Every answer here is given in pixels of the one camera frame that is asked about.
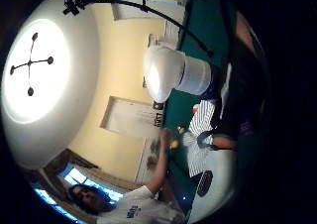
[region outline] yellow wall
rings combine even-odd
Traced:
[[[100,72],[87,118],[69,148],[118,177],[134,180],[143,140],[100,128],[109,96],[152,104],[142,87],[143,55],[149,34],[161,36],[163,20],[113,21],[110,5],[93,8],[100,34]]]

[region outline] person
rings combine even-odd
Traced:
[[[106,194],[84,184],[76,184],[68,189],[70,199],[87,213],[97,215],[97,224],[184,223],[185,216],[180,209],[154,199],[164,185],[170,140],[170,130],[162,129],[158,163],[152,178],[146,185],[125,193],[117,204],[110,204]]]
[[[265,81],[257,39],[244,16],[237,12],[236,33],[230,49],[232,72],[222,117],[212,131],[212,144],[219,149],[238,149],[242,126],[255,129],[264,101]]]

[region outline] dark hair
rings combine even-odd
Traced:
[[[68,197],[71,201],[73,201],[78,207],[80,207],[82,210],[84,210],[85,212],[89,213],[89,214],[92,214],[92,215],[98,215],[99,211],[98,210],[95,210],[93,208],[91,208],[90,206],[86,205],[80,198],[78,198],[76,196],[76,194],[74,194],[73,190],[76,188],[76,187],[82,187],[82,188],[85,188],[86,190],[88,191],[92,191],[94,193],[99,193],[101,195],[103,195],[105,197],[105,200],[108,202],[110,200],[110,197],[108,196],[107,193],[103,192],[102,190],[100,190],[99,188],[95,187],[95,186],[89,186],[89,185],[86,185],[86,184],[82,184],[82,183],[79,183],[79,184],[75,184],[73,186],[71,186],[69,189],[68,189]]]

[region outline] black cable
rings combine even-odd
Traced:
[[[178,28],[180,28],[181,30],[183,30],[185,33],[187,33],[198,45],[198,47],[207,53],[207,55],[209,57],[212,57],[214,55],[214,53],[210,50],[207,49],[207,47],[192,33],[190,32],[187,28],[185,28],[184,26],[182,26],[181,24],[179,24],[178,22],[176,22],[175,20],[173,20],[172,18],[168,17],[167,15],[152,9],[150,7],[148,7],[147,5],[142,5],[142,4],[137,4],[137,3],[133,3],[133,2],[129,2],[129,1],[123,1],[123,0],[93,0],[92,3],[110,3],[110,4],[124,4],[124,5],[128,5],[128,6],[132,6],[132,7],[136,7],[139,8],[143,11],[146,12],[151,12],[154,14],[159,15],[160,17],[170,21],[171,23],[173,23],[175,26],[177,26]]]

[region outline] shirt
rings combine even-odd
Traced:
[[[114,210],[101,213],[97,224],[181,224],[184,219],[181,211],[155,200],[144,185],[124,194]]]

